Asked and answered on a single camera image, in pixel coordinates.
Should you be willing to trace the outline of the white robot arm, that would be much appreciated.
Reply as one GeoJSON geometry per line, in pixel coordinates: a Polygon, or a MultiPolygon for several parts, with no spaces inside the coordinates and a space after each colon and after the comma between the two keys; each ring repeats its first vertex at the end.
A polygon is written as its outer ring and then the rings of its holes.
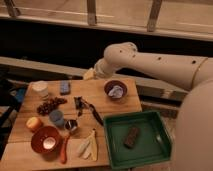
{"type": "Polygon", "coordinates": [[[213,58],[142,53],[132,42],[111,44],[83,78],[133,69],[187,92],[176,120],[170,171],[213,171],[213,58]]]}

